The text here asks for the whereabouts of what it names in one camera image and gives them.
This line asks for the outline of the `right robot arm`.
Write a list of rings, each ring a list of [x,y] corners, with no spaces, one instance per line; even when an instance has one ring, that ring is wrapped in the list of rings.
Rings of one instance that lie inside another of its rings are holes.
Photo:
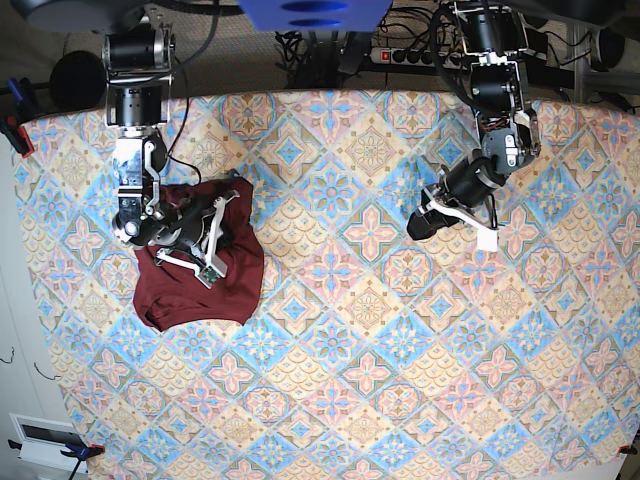
[[[107,36],[102,58],[107,78],[105,123],[118,132],[113,153],[119,182],[113,233],[129,247],[156,246],[155,264],[185,268],[211,287],[227,274],[228,266],[217,254],[218,243],[224,235],[226,207],[239,193],[229,190],[215,199],[198,196],[178,206],[161,192],[169,151],[159,127],[169,117],[163,103],[174,77],[172,27],[153,26],[144,17],[133,30]]]

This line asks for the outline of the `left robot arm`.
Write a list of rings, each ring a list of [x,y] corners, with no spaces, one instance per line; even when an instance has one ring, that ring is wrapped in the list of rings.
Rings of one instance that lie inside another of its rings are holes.
[[[444,67],[438,28],[456,26],[469,84],[463,86]],[[521,55],[528,48],[521,17],[513,9],[487,1],[450,2],[438,7],[429,28],[436,72],[474,115],[479,146],[453,167],[443,166],[435,183],[421,191],[407,232],[415,241],[462,223],[476,231],[477,247],[498,247],[498,215],[494,193],[516,171],[540,154],[537,115],[525,95],[528,86]]]

